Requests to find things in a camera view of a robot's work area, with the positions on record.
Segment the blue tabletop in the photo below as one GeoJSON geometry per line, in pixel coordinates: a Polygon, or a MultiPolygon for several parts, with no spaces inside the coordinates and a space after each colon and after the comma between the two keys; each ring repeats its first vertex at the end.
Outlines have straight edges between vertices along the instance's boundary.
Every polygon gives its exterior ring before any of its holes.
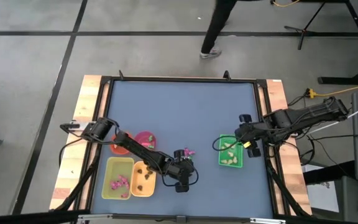
{"type": "MultiPolygon", "coordinates": [[[[134,136],[141,131],[154,133],[158,151],[169,155],[184,147],[196,151],[193,162],[200,179],[188,192],[176,193],[174,187],[164,186],[158,175],[151,197],[103,199],[106,161],[120,157],[103,146],[92,213],[272,218],[263,157],[248,158],[244,152],[242,168],[220,166],[218,152],[211,147],[220,134],[233,134],[240,114],[258,120],[250,83],[115,81],[108,118],[134,136]]],[[[139,161],[132,154],[122,157],[139,161]]],[[[166,182],[174,184],[175,180],[167,177],[166,182]]]]}

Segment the person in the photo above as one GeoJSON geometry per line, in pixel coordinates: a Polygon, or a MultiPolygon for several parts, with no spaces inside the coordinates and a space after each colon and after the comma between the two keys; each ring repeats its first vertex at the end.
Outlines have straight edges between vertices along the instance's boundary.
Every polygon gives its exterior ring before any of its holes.
{"type": "Polygon", "coordinates": [[[206,32],[203,46],[201,47],[200,57],[202,59],[214,58],[222,53],[222,50],[215,47],[215,40],[226,24],[227,19],[237,0],[216,0],[215,10],[212,15],[211,23],[206,32]]]}

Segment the gray floor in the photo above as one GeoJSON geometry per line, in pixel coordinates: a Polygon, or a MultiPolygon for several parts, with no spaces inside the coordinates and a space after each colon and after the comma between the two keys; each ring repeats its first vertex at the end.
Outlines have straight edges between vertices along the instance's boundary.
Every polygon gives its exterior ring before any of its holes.
{"type": "MultiPolygon", "coordinates": [[[[358,13],[358,0],[352,1],[358,13]]],[[[72,30],[80,0],[0,0],[0,30],[72,30]]],[[[268,1],[239,2],[226,31],[286,31],[303,27],[316,3],[272,7],[268,1]]],[[[89,0],[80,30],[205,31],[213,0],[89,0]]],[[[310,29],[356,31],[341,4],[327,4],[310,29]]],[[[309,38],[301,51],[289,37],[220,37],[223,54],[198,58],[203,37],[78,37],[48,128],[24,212],[46,211],[58,172],[58,150],[67,135],[58,127],[71,120],[83,75],[161,75],[235,78],[274,78],[285,85],[287,100],[305,88],[329,93],[348,86],[319,85],[316,77],[351,77],[358,72],[358,39],[309,38]]],[[[9,211],[35,134],[56,80],[68,37],[0,37],[0,215],[9,211]]],[[[350,106],[350,93],[338,95],[350,106]]],[[[307,100],[308,105],[319,100],[307,100]]],[[[350,134],[351,122],[316,133],[315,137],[350,134]]],[[[336,162],[353,158],[352,139],[323,142],[336,162]]],[[[298,141],[301,151],[310,146],[298,141]]],[[[315,161],[331,165],[317,146],[315,161]]]]}

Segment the yellow cable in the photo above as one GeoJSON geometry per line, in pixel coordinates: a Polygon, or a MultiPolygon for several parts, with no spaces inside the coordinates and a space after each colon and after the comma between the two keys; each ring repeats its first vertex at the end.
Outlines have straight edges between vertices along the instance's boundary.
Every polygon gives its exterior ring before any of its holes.
{"type": "Polygon", "coordinates": [[[275,4],[278,7],[288,7],[288,6],[291,6],[292,4],[297,3],[298,1],[301,1],[301,0],[296,0],[295,2],[292,2],[290,4],[286,4],[286,5],[280,5],[280,4],[276,3],[275,1],[273,1],[273,4],[275,4]]]}
{"type": "Polygon", "coordinates": [[[353,88],[348,88],[348,89],[345,89],[345,90],[341,90],[341,91],[336,91],[336,92],[333,92],[333,93],[326,93],[326,94],[318,94],[316,92],[314,92],[312,89],[310,90],[310,96],[312,96],[311,98],[314,98],[314,96],[331,96],[331,95],[335,95],[335,94],[339,94],[339,93],[344,93],[346,91],[351,91],[351,90],[356,90],[358,89],[358,86],[357,87],[353,87],[353,88]]]}

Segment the person's leg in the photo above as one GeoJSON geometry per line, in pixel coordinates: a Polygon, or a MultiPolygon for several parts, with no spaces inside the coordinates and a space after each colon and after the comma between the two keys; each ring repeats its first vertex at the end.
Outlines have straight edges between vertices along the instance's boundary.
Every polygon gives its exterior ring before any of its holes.
{"type": "Polygon", "coordinates": [[[205,35],[201,54],[209,54],[214,47],[215,40],[224,27],[237,0],[217,0],[211,23],[205,35]]]}

